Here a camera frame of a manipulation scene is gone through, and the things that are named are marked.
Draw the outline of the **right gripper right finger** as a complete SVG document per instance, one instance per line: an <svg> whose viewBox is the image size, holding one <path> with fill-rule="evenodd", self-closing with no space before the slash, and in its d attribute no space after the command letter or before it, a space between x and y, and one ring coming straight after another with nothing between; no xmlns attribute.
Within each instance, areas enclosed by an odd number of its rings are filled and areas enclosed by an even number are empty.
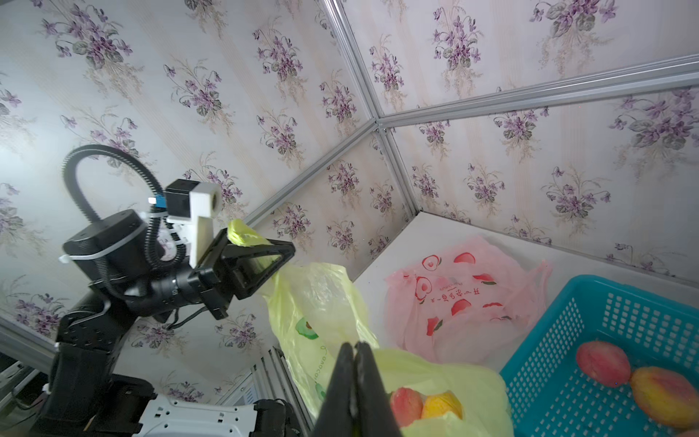
<svg viewBox="0 0 699 437"><path fill-rule="evenodd" d="M354 435L362 437L401 436L393 416L390 397L367 342L358 342L354 354Z"/></svg>

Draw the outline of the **yellow-green plastic bag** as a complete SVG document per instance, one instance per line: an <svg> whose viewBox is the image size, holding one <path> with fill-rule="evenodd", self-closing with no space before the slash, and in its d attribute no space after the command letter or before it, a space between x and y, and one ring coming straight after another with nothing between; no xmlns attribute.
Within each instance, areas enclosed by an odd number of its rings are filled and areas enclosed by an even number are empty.
<svg viewBox="0 0 699 437"><path fill-rule="evenodd" d="M258 292L314 436L512 436L502 377L382 349L346 269L288 263Z"/></svg>

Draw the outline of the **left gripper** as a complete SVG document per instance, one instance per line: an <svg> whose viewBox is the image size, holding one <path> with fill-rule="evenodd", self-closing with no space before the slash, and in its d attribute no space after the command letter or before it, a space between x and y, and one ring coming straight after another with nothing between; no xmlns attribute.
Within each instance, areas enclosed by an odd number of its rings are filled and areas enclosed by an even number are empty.
<svg viewBox="0 0 699 437"><path fill-rule="evenodd" d="M253 296L295 253L288 241L268 240L245 229L222 229L194 268L183 263L176 269L179 296L184 305L202 304L216 320L223 320L234 297L246 300ZM239 257L234 269L236 289L225 254Z"/></svg>

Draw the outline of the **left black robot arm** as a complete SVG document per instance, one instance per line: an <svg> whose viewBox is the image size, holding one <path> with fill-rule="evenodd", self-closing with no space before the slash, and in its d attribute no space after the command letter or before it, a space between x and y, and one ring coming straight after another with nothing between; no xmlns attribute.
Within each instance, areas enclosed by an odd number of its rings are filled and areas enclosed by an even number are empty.
<svg viewBox="0 0 699 437"><path fill-rule="evenodd" d="M149 212L127 209L101 218L78 183L79 163L92 156L133 169L151 190ZM183 325L179 310L189 305L225 319L231 302L254 295L294 257L295 247L281 240L232 242L214 228L223 206L218 185L176 180L162 186L142 162L115 147L72 150L63 179L88 221L63 249L89 279L89 292L59 322L47 400L30 434L133 436L156 398L149 382L114 372L133 325L152 318L173 331Z"/></svg>

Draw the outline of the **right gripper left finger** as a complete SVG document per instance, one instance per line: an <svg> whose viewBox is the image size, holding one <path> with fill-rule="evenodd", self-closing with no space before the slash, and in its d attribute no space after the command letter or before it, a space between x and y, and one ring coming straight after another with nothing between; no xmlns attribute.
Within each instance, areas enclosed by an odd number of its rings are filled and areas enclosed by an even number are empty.
<svg viewBox="0 0 699 437"><path fill-rule="evenodd" d="M344 343L329 381L326 398L320 408L312 435L319 437L351 437L354 435L356 384L354 349Z"/></svg>

